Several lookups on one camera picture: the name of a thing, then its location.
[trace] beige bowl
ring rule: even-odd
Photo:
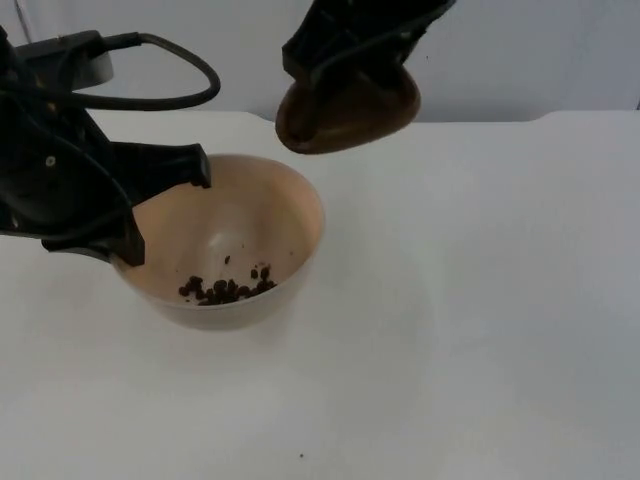
[[[209,161],[212,188],[180,185],[134,209],[145,264],[130,267],[119,258],[112,264],[170,319],[195,328],[237,328],[273,313],[299,289],[322,237],[324,211],[313,186],[286,165],[244,155],[211,155]],[[215,306],[198,306],[178,293],[191,275],[209,287],[230,278],[254,287],[256,265],[271,265],[278,286]]]

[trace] white background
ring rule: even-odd
[[[20,0],[36,39],[98,29],[148,31],[205,57],[222,93],[205,108],[273,118],[290,79],[280,47],[311,0]],[[15,16],[2,24],[16,32]],[[640,99],[640,0],[458,0],[409,61],[422,120],[526,120],[559,109],[634,109]],[[18,35],[16,42],[23,41]],[[114,54],[109,94],[203,86],[153,47]]]

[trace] table surface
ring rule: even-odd
[[[96,118],[293,166],[326,235],[293,304],[231,332],[0,238],[1,478],[638,478],[639,114],[414,124],[318,157],[249,114]]]

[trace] black cable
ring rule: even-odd
[[[104,40],[107,51],[129,48],[145,43],[156,45],[182,58],[200,70],[207,77],[207,80],[209,80],[209,87],[198,93],[173,98],[120,98],[49,90],[1,79],[0,90],[67,107],[92,108],[96,110],[138,110],[146,112],[195,107],[196,105],[208,102],[220,91],[220,78],[216,71],[197,55],[169,40],[149,33],[127,33],[107,37]]]

